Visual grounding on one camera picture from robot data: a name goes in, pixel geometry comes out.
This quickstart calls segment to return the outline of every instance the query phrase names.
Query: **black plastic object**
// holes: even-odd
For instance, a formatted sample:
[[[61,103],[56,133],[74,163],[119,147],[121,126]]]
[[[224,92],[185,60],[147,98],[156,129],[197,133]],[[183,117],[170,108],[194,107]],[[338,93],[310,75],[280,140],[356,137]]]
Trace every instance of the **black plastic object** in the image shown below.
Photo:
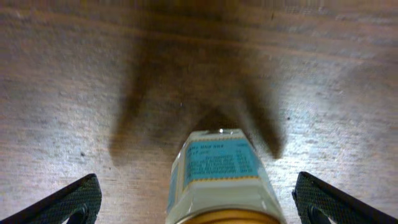
[[[398,223],[398,220],[366,205],[307,172],[300,172],[292,193],[303,224]]]
[[[101,189],[95,174],[88,174],[0,223],[92,224],[101,206]]]

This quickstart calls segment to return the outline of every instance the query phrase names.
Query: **blue label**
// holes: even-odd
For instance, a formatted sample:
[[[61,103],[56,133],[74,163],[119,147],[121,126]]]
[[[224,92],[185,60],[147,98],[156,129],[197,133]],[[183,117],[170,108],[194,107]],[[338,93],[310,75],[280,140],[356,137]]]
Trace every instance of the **blue label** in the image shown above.
[[[178,173],[178,164],[174,167],[172,172],[172,176],[170,178],[170,188],[169,188],[169,201],[167,202],[167,213],[172,209],[175,202],[175,186],[177,184],[177,173]]]
[[[196,180],[257,177],[257,166],[245,139],[192,142],[185,153],[184,188]]]

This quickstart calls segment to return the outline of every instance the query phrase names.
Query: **white bottle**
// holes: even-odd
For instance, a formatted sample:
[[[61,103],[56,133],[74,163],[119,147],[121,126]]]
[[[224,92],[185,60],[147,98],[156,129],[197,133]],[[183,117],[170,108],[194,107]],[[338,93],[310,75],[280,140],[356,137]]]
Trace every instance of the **white bottle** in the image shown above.
[[[220,215],[223,210],[229,213]],[[191,133],[172,166],[166,224],[214,211],[212,217],[249,212],[285,222],[264,166],[240,129]]]

